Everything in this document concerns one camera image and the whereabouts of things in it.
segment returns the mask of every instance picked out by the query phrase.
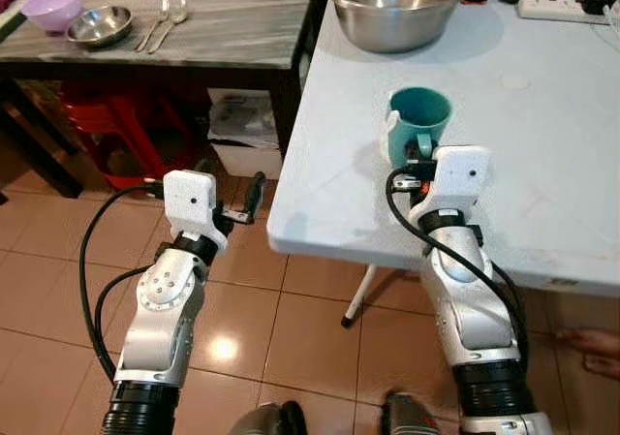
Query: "white power strip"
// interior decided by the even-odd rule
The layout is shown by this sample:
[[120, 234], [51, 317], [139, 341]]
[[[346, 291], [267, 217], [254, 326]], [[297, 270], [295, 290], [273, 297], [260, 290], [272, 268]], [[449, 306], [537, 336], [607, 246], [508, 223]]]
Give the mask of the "white power strip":
[[607, 25], [605, 16], [586, 14], [581, 4], [575, 0], [519, 0], [516, 9], [522, 18]]

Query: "metal spoon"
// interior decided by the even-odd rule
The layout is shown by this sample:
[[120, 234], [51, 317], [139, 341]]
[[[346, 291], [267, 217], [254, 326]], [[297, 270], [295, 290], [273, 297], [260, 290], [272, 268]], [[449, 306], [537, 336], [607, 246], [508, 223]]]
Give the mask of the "metal spoon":
[[168, 20], [168, 16], [170, 14], [170, 9], [171, 9], [170, 1], [169, 0], [161, 0], [161, 6], [160, 6], [160, 9], [159, 9], [159, 13], [157, 14], [157, 19], [150, 26], [150, 28], [148, 29], [148, 31], [144, 35], [144, 38], [142, 38], [142, 41], [140, 41], [136, 45], [136, 47], [134, 47], [134, 51], [135, 52], [142, 51], [146, 47], [146, 43], [148, 43], [148, 40], [150, 39], [151, 35], [155, 31], [155, 28], [157, 28], [157, 26], [160, 23], [163, 23], [166, 20]]
[[160, 35], [158, 40], [155, 42], [153, 46], [148, 49], [148, 53], [152, 54], [159, 46], [162, 45], [164, 39], [168, 36], [169, 32], [172, 30], [174, 25], [178, 25], [179, 23], [183, 23], [187, 18], [187, 2], [185, 0], [181, 0], [178, 5], [172, 7], [172, 11], [170, 13], [170, 20], [166, 23], [166, 28], [164, 29], [164, 33]]

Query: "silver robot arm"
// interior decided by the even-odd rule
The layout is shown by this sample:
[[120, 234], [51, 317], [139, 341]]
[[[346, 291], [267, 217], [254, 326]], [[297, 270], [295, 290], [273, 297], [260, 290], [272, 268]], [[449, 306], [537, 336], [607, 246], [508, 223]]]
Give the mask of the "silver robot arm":
[[138, 309], [114, 375], [102, 434], [172, 434], [209, 267], [226, 249], [233, 222], [253, 223], [264, 175], [255, 176], [241, 212], [216, 202], [215, 179], [207, 173], [171, 171], [163, 183], [175, 240], [138, 281]]
[[[484, 180], [489, 155], [479, 146], [435, 150], [436, 169], [409, 221], [492, 278], [493, 264], [476, 228], [466, 225]], [[407, 181], [416, 175], [407, 175]], [[463, 434], [548, 435], [525, 383], [517, 334], [506, 304], [462, 263], [432, 247], [421, 282], [434, 303], [446, 359], [458, 386]]]

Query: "black cable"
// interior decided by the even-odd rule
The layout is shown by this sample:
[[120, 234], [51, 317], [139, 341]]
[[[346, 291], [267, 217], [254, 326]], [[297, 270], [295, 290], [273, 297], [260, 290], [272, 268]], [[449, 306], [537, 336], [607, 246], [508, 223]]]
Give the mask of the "black cable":
[[108, 361], [108, 365], [111, 365], [112, 367], [114, 367], [114, 362], [109, 357], [108, 348], [106, 347], [106, 342], [104, 341], [104, 331], [101, 325], [101, 316], [104, 310], [104, 303], [106, 302], [106, 297], [108, 296], [108, 293], [120, 282], [122, 282], [123, 280], [127, 280], [134, 275], [138, 275], [139, 273], [143, 273], [150, 267], [151, 265], [145, 265], [143, 267], [134, 268], [129, 272], [120, 274], [111, 282], [109, 282], [105, 288], [102, 289], [102, 291], [99, 293], [99, 297], [97, 298], [97, 305], [95, 306], [95, 333], [97, 334], [97, 338], [99, 339], [99, 342], [101, 343], [105, 351], [105, 358]]
[[106, 375], [109, 380], [112, 382], [114, 379], [114, 365], [110, 366], [111, 359], [109, 359], [108, 353], [106, 351], [106, 347], [102, 342], [99, 341], [99, 337], [95, 332], [95, 326], [93, 324], [93, 318], [90, 313], [90, 303], [88, 301], [88, 289], [86, 287], [86, 248], [88, 247], [88, 241], [90, 240], [90, 236], [95, 230], [95, 226], [99, 222], [99, 219], [104, 215], [108, 207], [112, 205], [113, 202], [118, 200], [123, 195], [131, 193], [133, 191], [142, 190], [142, 191], [156, 191], [157, 188], [154, 185], [140, 185], [140, 186], [130, 186], [128, 188], [123, 188], [117, 193], [113, 194], [108, 198], [104, 205], [100, 207], [97, 211], [93, 220], [90, 221], [88, 228], [86, 229], [86, 233], [84, 234], [84, 238], [81, 241], [79, 246], [79, 296], [81, 299], [81, 308], [84, 314], [84, 320], [86, 321], [86, 329], [88, 330], [88, 336], [90, 338], [90, 342], [93, 345], [93, 349], [95, 350], [95, 354], [97, 355], [97, 359], [101, 363]]
[[508, 289], [511, 292], [512, 299], [514, 299], [514, 303], [519, 308], [519, 312], [521, 313], [521, 318], [522, 318], [523, 322], [525, 322], [525, 320], [526, 320], [526, 317], [525, 317], [525, 306], [523, 304], [523, 299], [521, 297], [521, 294], [519, 293], [519, 289], [517, 288], [517, 286], [514, 284], [514, 282], [512, 281], [512, 279], [509, 277], [509, 275], [506, 273], [506, 271], [504, 269], [502, 269], [500, 266], [498, 266], [494, 262], [491, 262], [491, 263], [493, 264], [493, 270], [495, 270], [495, 272], [500, 277], [502, 277], [504, 282], [506, 282], [506, 285], [507, 285]]
[[484, 272], [482, 272], [482, 270], [480, 270], [475, 265], [470, 263], [467, 259], [465, 259], [463, 256], [458, 254], [456, 251], [453, 251], [452, 249], [450, 249], [444, 243], [436, 240], [435, 238], [433, 238], [432, 236], [429, 236], [428, 234], [426, 234], [422, 230], [417, 229], [416, 227], [414, 227], [405, 218], [405, 216], [403, 216], [403, 214], [401, 214], [400, 210], [396, 206], [396, 203], [394, 202], [393, 191], [392, 191], [393, 179], [397, 175], [408, 173], [408, 170], [409, 170], [409, 168], [407, 166], [405, 166], [405, 167], [402, 167], [400, 169], [396, 169], [396, 170], [392, 171], [387, 176], [387, 180], [386, 180], [386, 199], [387, 199], [387, 205], [389, 206], [389, 210], [391, 210], [391, 213], [394, 215], [394, 217], [396, 217], [396, 220], [398, 220], [398, 222], [400, 222], [400, 224], [408, 232], [410, 232], [411, 234], [413, 234], [417, 238], [421, 239], [426, 244], [429, 244], [430, 246], [432, 246], [434, 248], [437, 248], [438, 250], [440, 250], [443, 253], [447, 254], [448, 256], [453, 258], [458, 263], [462, 264], [465, 268], [467, 268], [474, 275], [476, 275], [478, 278], [480, 278], [480, 280], [484, 283], [484, 285], [486, 285], [496, 296], [498, 296], [500, 298], [500, 300], [506, 306], [506, 309], [508, 310], [508, 313], [509, 313], [511, 319], [515, 322], [516, 340], [517, 340], [517, 345], [518, 345], [518, 348], [519, 348], [519, 352], [521, 354], [521, 366], [522, 366], [523, 370], [526, 371], [527, 370], [527, 365], [528, 365], [529, 342], [528, 342], [528, 338], [527, 338], [527, 331], [525, 329], [525, 323], [524, 323], [524, 320], [523, 320], [523, 318], [521, 316], [521, 311], [520, 311], [519, 306], [512, 304], [512, 302], [506, 296], [506, 293], [504, 291], [502, 291], [500, 289], [500, 287], [497, 284], [495, 284], [495, 282], [493, 282], [493, 280], [491, 280], [489, 277], [487, 277], [484, 274]]

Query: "teal mug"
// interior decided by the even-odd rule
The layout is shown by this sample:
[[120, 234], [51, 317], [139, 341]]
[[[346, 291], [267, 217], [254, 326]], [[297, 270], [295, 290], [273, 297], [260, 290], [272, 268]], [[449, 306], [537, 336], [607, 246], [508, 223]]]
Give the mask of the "teal mug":
[[422, 157], [430, 158], [450, 120], [450, 101], [429, 88], [405, 88], [389, 97], [387, 154], [394, 167], [407, 163], [407, 147], [418, 143]]

